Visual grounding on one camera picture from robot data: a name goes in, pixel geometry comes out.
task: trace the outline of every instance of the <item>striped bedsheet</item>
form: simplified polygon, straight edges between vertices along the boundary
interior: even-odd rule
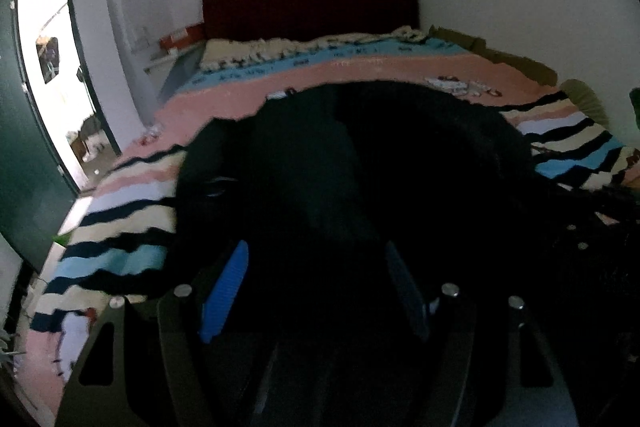
[[[187,145],[212,118],[255,114],[268,94],[287,88],[379,78],[430,85],[440,76],[487,86],[458,95],[497,107],[529,139],[538,172],[559,183],[598,188],[640,174],[640,153],[587,118],[564,93],[438,39],[352,43],[245,68],[198,72],[157,112],[159,135],[127,148],[97,187],[36,305],[28,345],[63,367],[63,339],[76,334],[65,329],[69,314],[88,317],[90,327],[111,296],[135,302],[164,290],[159,276],[174,240],[177,175]],[[43,393],[57,410],[65,370],[52,381],[31,357],[26,356],[23,370],[29,378],[44,378]]]

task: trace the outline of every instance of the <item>door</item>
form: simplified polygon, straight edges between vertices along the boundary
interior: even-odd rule
[[[24,83],[16,0],[0,0],[0,233],[40,271],[76,192]]]

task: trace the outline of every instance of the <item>tiled floor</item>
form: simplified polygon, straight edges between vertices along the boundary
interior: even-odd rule
[[[87,211],[87,208],[91,204],[93,198],[79,198],[79,200],[74,203],[74,206],[71,207],[68,215],[62,226],[60,227],[60,231],[58,233],[66,233],[69,230],[73,230],[78,226],[82,217]],[[38,302],[38,299],[44,292],[44,288],[47,283],[53,277],[53,273],[56,270],[56,264],[60,260],[62,254],[65,253],[65,248],[61,247],[57,243],[53,243],[49,250],[49,255],[47,256],[47,260],[45,261],[44,267],[40,274],[33,279],[33,282],[28,289],[28,295],[25,297],[24,302],[22,304],[22,310],[20,312],[20,318],[18,319],[18,325],[16,329],[16,333],[18,336],[15,341],[15,350],[23,351],[24,345],[27,339],[27,334],[29,332],[29,324],[31,322],[31,317],[35,312],[35,307]],[[23,405],[26,407],[27,411],[34,417],[36,422],[39,423],[42,427],[53,427],[55,418],[50,409],[39,399],[36,393],[30,393],[28,382],[21,381],[22,385],[16,386],[16,394]]]

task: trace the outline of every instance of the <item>headboard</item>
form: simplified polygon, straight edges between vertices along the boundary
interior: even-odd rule
[[[202,0],[207,39],[309,41],[418,28],[418,0]]]

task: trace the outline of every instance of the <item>bed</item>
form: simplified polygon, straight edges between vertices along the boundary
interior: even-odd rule
[[[387,78],[499,107],[529,137],[534,154],[554,152],[540,156],[537,169],[565,186],[629,184],[640,174],[640,153],[562,90],[420,31],[418,0],[202,2],[206,49],[174,64],[155,126],[100,182],[37,302],[18,378],[54,413],[110,299],[140,302],[165,291],[161,273],[175,238],[178,171],[190,140],[212,118],[251,115],[287,89]]]

